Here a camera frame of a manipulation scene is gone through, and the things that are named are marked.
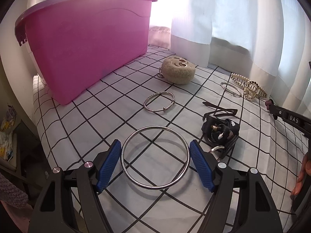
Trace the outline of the person's right hand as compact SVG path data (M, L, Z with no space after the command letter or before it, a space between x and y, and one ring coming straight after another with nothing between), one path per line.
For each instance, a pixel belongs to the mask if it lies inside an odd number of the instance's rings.
M308 159L308 153L306 153L303 158L301 170L300 170L296 185L291 192L292 196L296 196L299 194L299 192L301 191L302 185L303 185L303 179L306 175L311 176L311 161Z

